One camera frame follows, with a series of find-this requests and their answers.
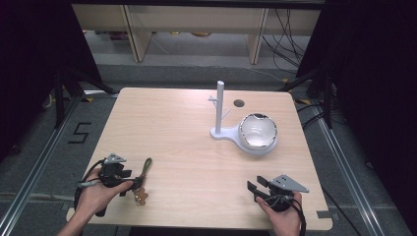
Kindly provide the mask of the person's left hand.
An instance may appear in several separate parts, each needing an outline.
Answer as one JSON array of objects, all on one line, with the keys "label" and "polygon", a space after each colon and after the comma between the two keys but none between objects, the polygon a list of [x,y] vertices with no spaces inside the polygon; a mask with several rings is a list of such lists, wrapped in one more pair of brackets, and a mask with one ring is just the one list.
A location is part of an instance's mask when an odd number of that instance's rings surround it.
[{"label": "person's left hand", "polygon": [[102,183],[86,187],[82,190],[74,217],[90,220],[96,213],[105,209],[114,197],[127,191],[132,185],[132,181],[126,181],[111,188]]}]

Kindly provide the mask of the aluminium floor rail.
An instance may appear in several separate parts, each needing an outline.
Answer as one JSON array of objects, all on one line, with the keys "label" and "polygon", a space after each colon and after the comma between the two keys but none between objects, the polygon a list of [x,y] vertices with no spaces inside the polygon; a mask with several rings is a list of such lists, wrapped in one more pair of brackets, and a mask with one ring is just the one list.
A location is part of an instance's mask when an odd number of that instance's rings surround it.
[{"label": "aluminium floor rail", "polygon": [[34,187],[37,185],[42,173],[44,172],[44,169],[50,161],[53,151],[55,151],[57,145],[60,142],[69,119],[71,118],[74,110],[80,102],[80,97],[70,99],[69,104],[65,109],[62,122],[53,129],[46,145],[37,158],[34,166],[30,170],[30,173],[27,176],[25,182],[23,183],[19,192],[13,198],[6,213],[0,219],[0,236],[10,236],[12,233],[16,223],[18,222],[18,219],[26,207],[27,202],[29,201],[30,194],[32,193]]},{"label": "aluminium floor rail", "polygon": [[312,100],[312,105],[314,113],[316,115],[322,115],[322,118],[318,119],[318,124],[321,127],[322,133],[325,136],[335,162],[341,172],[341,176],[343,177],[347,189],[349,190],[349,194],[357,206],[369,234],[371,236],[386,236],[381,222],[378,220],[377,214],[374,211],[371,202],[366,197],[364,189],[349,164],[333,129],[330,128],[328,123],[325,121],[325,110],[320,107],[320,103],[316,99]]}]

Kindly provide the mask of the dark curtain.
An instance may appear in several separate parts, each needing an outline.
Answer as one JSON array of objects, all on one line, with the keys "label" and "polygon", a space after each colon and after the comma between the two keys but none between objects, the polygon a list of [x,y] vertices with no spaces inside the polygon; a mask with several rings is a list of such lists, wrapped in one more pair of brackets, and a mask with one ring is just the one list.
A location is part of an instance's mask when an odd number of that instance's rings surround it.
[{"label": "dark curtain", "polygon": [[322,61],[358,142],[417,235],[417,0],[325,0],[299,72]]},{"label": "dark curtain", "polygon": [[70,0],[0,0],[0,161],[39,111],[60,74],[102,85]]}]

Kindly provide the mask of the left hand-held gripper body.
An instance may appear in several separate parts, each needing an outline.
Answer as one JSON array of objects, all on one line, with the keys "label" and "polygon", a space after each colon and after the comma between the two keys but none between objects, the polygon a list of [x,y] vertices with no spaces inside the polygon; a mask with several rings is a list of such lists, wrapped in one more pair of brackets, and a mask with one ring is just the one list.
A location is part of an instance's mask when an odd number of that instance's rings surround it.
[{"label": "left hand-held gripper body", "polygon": [[115,153],[109,154],[102,160],[98,178],[104,186],[109,188],[118,186],[131,176],[132,171],[125,170],[123,162],[126,162],[126,159]]}]

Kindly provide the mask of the grey tape strip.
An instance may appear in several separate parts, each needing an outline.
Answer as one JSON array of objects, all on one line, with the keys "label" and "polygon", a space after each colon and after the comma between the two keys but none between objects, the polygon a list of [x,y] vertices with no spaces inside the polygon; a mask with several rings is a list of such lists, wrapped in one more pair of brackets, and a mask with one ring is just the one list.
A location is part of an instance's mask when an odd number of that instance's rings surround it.
[{"label": "grey tape strip", "polygon": [[337,212],[331,212],[330,210],[317,211],[318,218],[331,218],[333,220],[340,220]]}]

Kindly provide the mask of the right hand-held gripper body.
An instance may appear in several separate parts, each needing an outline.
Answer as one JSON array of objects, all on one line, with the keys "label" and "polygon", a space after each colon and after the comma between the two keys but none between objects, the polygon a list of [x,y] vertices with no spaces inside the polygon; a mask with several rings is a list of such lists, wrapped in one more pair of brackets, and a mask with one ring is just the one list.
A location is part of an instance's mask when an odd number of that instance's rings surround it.
[{"label": "right hand-held gripper body", "polygon": [[310,190],[291,177],[282,174],[269,181],[269,195],[264,197],[268,206],[274,211],[282,212],[291,207],[294,201],[293,193],[309,193]]}]

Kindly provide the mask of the green strap keychain brown charm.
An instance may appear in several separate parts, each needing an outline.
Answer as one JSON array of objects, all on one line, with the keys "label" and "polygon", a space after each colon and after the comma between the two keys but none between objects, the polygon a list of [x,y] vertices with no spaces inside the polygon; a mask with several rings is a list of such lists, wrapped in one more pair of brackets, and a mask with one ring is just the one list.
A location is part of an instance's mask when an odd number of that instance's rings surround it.
[{"label": "green strap keychain brown charm", "polygon": [[143,182],[143,184],[142,184],[142,187],[143,187],[143,189],[144,189],[144,193],[143,193],[143,195],[140,197],[140,198],[136,198],[135,196],[135,203],[138,205],[138,206],[144,206],[145,204],[146,204],[146,199],[147,199],[147,197],[149,196],[147,193],[146,193],[146,189],[145,189],[145,187],[144,187],[144,184],[145,184],[145,181],[146,181],[146,177],[147,177],[147,174],[148,174],[148,172],[149,172],[149,169],[150,169],[150,166],[151,166],[151,164],[152,164],[152,159],[149,157],[149,158],[147,158],[146,159],[146,161],[145,161],[145,163],[144,163],[144,166],[143,166],[143,170],[142,170],[142,173],[141,173],[141,177],[145,177],[144,178],[144,182]]}]

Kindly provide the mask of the person's right hand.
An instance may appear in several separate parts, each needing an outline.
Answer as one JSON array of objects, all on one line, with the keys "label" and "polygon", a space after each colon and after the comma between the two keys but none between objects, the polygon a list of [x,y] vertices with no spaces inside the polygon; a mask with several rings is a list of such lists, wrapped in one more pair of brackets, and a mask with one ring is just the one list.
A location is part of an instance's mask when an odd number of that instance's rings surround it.
[{"label": "person's right hand", "polygon": [[282,212],[274,211],[267,206],[262,198],[256,197],[256,202],[271,222],[275,236],[299,236],[301,219],[297,210],[302,206],[302,195],[294,192],[293,197],[296,208],[291,206],[288,210]]}]

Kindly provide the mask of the white jewelry stand with pole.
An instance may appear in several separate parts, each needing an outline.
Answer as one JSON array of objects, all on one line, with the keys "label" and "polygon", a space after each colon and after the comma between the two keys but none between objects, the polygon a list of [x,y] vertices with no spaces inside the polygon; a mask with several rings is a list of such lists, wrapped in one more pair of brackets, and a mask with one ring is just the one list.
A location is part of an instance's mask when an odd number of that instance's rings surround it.
[{"label": "white jewelry stand with pole", "polygon": [[223,96],[224,96],[224,87],[225,83],[223,81],[218,81],[216,83],[216,97],[210,97],[208,100],[211,101],[215,108],[215,123],[214,126],[210,129],[209,133],[214,140],[227,140],[234,143],[238,148],[244,152],[255,155],[263,156],[272,152],[277,145],[277,140],[274,147],[270,147],[264,150],[251,150],[244,147],[239,139],[238,135],[238,126],[240,122],[247,116],[245,116],[239,123],[234,127],[223,127],[222,119],[225,117],[223,114]]}]

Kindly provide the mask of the black metal stand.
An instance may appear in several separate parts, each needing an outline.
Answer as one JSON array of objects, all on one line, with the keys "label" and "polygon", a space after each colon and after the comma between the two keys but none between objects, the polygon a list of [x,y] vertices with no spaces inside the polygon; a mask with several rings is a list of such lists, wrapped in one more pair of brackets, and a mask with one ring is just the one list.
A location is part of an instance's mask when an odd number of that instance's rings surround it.
[{"label": "black metal stand", "polygon": [[54,74],[54,91],[56,106],[55,127],[58,128],[65,118],[64,90],[68,92],[71,98],[81,98],[86,93],[80,86],[80,82],[86,82],[106,94],[117,94],[118,90],[107,86],[101,78],[94,78],[86,73],[71,67],[61,67]]},{"label": "black metal stand", "polygon": [[309,98],[316,99],[319,96],[323,98],[323,116],[328,128],[332,128],[330,119],[331,97],[332,97],[332,81],[329,73],[325,69],[317,68],[305,75],[299,77],[294,82],[280,88],[279,91],[290,91],[296,87],[310,81],[306,94]]}]

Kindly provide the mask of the light wooden desk frame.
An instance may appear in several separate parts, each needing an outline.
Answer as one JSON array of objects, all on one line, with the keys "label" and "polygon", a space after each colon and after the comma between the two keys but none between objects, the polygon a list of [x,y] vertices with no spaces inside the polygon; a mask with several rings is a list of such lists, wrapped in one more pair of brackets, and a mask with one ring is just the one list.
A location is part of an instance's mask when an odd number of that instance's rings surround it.
[{"label": "light wooden desk frame", "polygon": [[[84,30],[124,31],[137,62],[144,60],[154,31],[178,31],[244,34],[252,64],[258,62],[263,35],[286,31],[308,36],[320,14],[318,10],[298,9],[97,4],[75,4],[73,10]],[[289,20],[287,29],[278,24],[284,19]]]}]

